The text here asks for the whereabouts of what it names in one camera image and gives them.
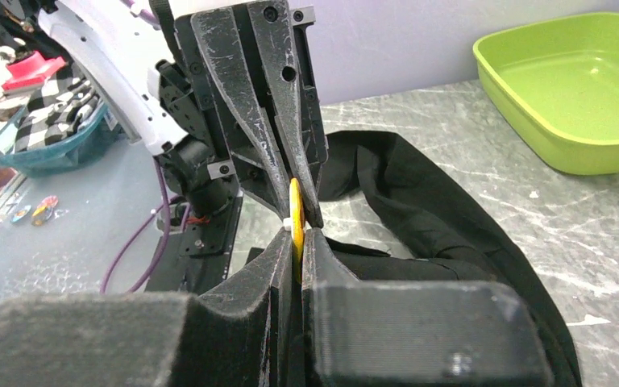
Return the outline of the orange round brooch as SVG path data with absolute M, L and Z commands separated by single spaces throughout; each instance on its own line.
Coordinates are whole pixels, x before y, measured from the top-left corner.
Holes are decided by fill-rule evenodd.
M 289 217 L 283 219 L 283 226 L 290 233 L 292 239 L 293 277 L 298 284 L 301 284 L 305 243 L 305 211 L 300 182 L 295 177 L 289 182 Z

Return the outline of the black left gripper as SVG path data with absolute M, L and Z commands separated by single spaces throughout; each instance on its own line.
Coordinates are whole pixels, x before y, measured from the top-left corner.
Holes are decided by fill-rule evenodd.
M 162 143 L 157 158 L 170 188 L 199 214 L 217 214 L 237 185 L 284 219 L 295 177 L 307 222 L 323 227 L 328 144 L 306 38 L 313 8 L 226 1 L 180 16 L 166 1 L 150 8 L 173 55 L 156 65 L 157 97 L 186 133 Z

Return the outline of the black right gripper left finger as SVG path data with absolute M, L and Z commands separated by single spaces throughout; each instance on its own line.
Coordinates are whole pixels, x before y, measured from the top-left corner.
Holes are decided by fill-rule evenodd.
M 293 243 L 210 291 L 0 304 L 0 386 L 289 386 Z

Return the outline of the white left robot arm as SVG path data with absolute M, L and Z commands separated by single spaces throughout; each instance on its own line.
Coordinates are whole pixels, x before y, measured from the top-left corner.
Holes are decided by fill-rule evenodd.
M 313 23 L 286 1 L 0 1 L 0 44 L 71 61 L 198 216 L 241 189 L 321 227 Z

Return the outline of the black button shirt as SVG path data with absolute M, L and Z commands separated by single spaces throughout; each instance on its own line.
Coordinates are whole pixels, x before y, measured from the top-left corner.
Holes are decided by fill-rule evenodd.
M 557 386 L 582 383 L 571 333 L 521 249 L 460 185 L 402 136 L 329 134 L 318 196 L 363 193 L 409 259 L 331 239 L 337 259 L 365 281 L 496 281 L 526 302 Z

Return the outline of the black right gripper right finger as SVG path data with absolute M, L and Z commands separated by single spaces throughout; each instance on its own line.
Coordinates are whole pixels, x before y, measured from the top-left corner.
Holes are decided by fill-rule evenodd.
M 362 281 L 321 230 L 305 234 L 311 386 L 551 386 L 526 304 L 491 281 Z

